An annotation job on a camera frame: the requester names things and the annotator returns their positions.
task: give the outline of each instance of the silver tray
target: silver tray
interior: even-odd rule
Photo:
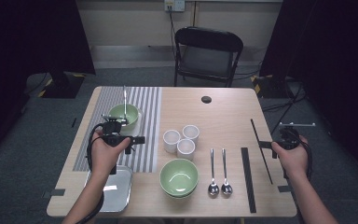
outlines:
[[[130,201],[132,169],[128,166],[118,165],[117,173],[110,175],[103,188],[104,200],[100,212],[122,212]]]

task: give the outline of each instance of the white cup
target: white cup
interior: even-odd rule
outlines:
[[[180,140],[180,134],[176,130],[168,130],[164,133],[164,149],[169,153],[175,153],[178,142]]]
[[[182,130],[183,137],[190,139],[197,144],[200,136],[200,130],[197,128],[196,125],[186,125],[185,128]]]
[[[178,143],[177,147],[177,157],[182,159],[187,159],[193,161],[194,151],[196,150],[196,145],[194,142],[188,138],[182,139]]]

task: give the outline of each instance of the green bowl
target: green bowl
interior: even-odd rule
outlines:
[[[109,115],[112,117],[124,118],[124,105],[115,105],[110,111]],[[135,105],[127,104],[127,120],[128,124],[122,126],[122,131],[132,130],[135,127],[136,121],[138,120],[139,111]]]
[[[159,174],[162,189],[174,198],[189,196],[199,183],[199,172],[196,165],[186,159],[175,159],[167,162]]]

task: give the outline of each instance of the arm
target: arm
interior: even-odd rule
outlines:
[[[94,133],[92,139],[101,135]],[[95,140],[92,146],[92,172],[86,187],[69,211],[62,223],[77,223],[87,216],[98,204],[110,171],[116,165],[118,155],[129,145],[130,138],[124,139],[118,146],[110,147],[103,139]]]
[[[337,223],[324,203],[319,198],[313,186],[307,179],[307,152],[301,145],[285,150],[277,143],[272,143],[272,149],[279,155],[281,164],[289,176],[290,183],[295,191],[296,200],[306,223]]]

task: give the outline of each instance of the gray floor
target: gray floor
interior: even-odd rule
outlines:
[[[48,199],[42,194],[55,188],[62,166],[72,145],[78,122],[81,120],[92,91],[101,85],[171,86],[173,84],[172,52],[156,54],[138,53],[112,48],[93,48],[91,53],[96,64],[97,76],[87,76],[75,99],[43,99],[37,94],[46,84],[43,74],[28,80],[27,91],[31,99],[25,113],[16,122],[0,145],[0,223],[60,223],[61,218],[46,213]],[[243,65],[239,73],[249,73],[257,66]],[[214,86],[220,84],[179,79],[180,86]],[[233,87],[252,88],[249,78],[234,81]],[[291,83],[293,91],[297,83]],[[263,108],[283,104],[287,99],[259,99]],[[284,110],[265,112],[269,128],[275,126]],[[299,128],[312,147],[314,163],[311,183],[324,203],[340,223],[358,223],[358,164],[339,142],[334,141],[324,127],[322,116],[312,104],[301,101],[292,106],[282,122],[312,123],[316,128]],[[246,223],[301,223],[300,216],[288,218],[246,218]],[[114,223],[100,219],[98,223]]]

